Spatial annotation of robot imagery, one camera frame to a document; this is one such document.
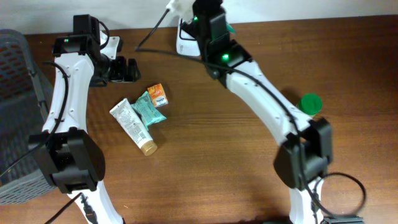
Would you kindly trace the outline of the white tube with gold cap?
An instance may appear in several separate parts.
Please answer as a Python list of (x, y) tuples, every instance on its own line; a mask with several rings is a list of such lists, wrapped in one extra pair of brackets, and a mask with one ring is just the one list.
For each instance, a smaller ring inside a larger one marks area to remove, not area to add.
[(145, 156), (149, 156), (157, 150), (156, 143), (127, 98), (121, 100), (109, 113), (116, 119)]

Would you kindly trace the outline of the orange white small packet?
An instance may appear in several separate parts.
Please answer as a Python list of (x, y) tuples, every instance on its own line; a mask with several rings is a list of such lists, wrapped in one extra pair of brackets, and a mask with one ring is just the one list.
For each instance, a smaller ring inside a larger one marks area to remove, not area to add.
[(169, 103), (161, 83), (149, 87), (147, 91), (152, 101), (152, 104), (156, 108), (165, 106)]

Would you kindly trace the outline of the teal snack pouch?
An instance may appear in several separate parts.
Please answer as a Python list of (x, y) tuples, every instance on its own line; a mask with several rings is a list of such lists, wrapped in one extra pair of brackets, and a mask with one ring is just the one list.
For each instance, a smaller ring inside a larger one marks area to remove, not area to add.
[(166, 120), (166, 117), (153, 105), (147, 91), (131, 104), (131, 107), (140, 116), (146, 130), (149, 130), (150, 125)]

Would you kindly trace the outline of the green packaged item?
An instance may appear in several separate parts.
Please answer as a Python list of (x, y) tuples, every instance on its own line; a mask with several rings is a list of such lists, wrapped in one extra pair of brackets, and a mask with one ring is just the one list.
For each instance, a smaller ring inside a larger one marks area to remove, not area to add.
[(229, 23), (226, 23), (226, 26), (227, 26), (227, 30), (228, 30), (230, 33), (232, 33), (232, 34), (235, 34), (235, 33), (236, 33), (236, 31), (234, 30), (234, 28), (233, 28)]

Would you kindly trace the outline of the green lid seasoning jar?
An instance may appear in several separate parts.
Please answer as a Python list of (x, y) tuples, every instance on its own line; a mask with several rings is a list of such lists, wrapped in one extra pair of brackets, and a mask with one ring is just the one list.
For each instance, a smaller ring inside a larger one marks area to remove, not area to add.
[(309, 116), (315, 116), (323, 108), (322, 99), (314, 93), (304, 95), (297, 104), (298, 109)]

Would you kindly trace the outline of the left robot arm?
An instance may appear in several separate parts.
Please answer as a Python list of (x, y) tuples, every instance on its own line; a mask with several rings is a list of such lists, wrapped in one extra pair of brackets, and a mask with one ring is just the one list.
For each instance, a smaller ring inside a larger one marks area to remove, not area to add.
[(105, 158), (87, 133), (86, 107), (91, 86), (134, 83), (141, 74), (132, 59), (118, 55), (121, 38), (102, 33), (103, 26), (89, 14), (76, 15), (73, 32), (56, 38), (51, 107), (29, 151), (47, 183), (71, 197), (88, 223), (124, 223), (104, 186)]

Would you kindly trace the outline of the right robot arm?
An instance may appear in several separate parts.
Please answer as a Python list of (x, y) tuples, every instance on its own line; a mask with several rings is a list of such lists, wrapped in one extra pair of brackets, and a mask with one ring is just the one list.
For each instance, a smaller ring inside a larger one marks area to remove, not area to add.
[(332, 130), (296, 108), (262, 73), (259, 65), (226, 28), (221, 1), (193, 2), (194, 38), (209, 76), (240, 97), (274, 137), (279, 149), (274, 169), (288, 187), (291, 223), (363, 223), (365, 202), (348, 214), (335, 214), (321, 204), (324, 180), (332, 177)]

